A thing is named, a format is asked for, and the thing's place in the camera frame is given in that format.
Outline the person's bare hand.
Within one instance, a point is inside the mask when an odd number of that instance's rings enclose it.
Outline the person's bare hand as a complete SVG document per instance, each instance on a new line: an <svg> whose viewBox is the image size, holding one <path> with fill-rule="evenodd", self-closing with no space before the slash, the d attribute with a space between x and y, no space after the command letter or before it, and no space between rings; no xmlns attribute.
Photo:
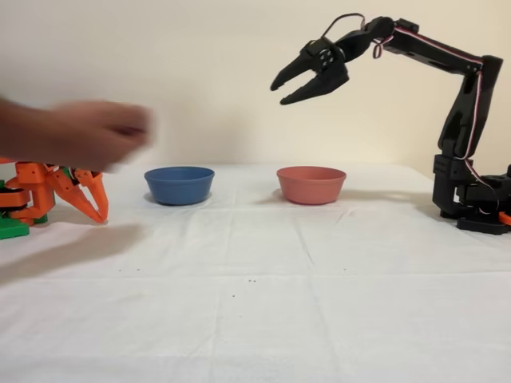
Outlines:
<svg viewBox="0 0 511 383"><path fill-rule="evenodd" d="M144 147L152 114L112 101L78 101L51 111L59 122L55 164L103 172Z"/></svg>

